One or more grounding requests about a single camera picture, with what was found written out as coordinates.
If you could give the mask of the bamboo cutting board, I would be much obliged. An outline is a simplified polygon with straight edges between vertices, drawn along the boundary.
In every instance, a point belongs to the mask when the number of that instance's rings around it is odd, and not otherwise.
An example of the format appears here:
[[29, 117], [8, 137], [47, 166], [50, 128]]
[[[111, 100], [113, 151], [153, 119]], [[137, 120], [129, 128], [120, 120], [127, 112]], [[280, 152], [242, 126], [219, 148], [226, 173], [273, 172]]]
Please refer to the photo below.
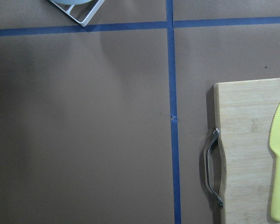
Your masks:
[[280, 78], [214, 85], [223, 224], [271, 224], [276, 158], [269, 147]]

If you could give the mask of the light blue dish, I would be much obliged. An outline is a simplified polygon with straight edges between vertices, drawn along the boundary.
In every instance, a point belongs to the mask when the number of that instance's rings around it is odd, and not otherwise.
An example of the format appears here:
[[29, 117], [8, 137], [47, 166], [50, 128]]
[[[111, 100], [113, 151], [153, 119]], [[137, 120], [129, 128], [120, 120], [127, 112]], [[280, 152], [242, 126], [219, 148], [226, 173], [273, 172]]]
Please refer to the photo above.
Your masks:
[[52, 0], [55, 3], [63, 5], [81, 5], [90, 2], [91, 0]]

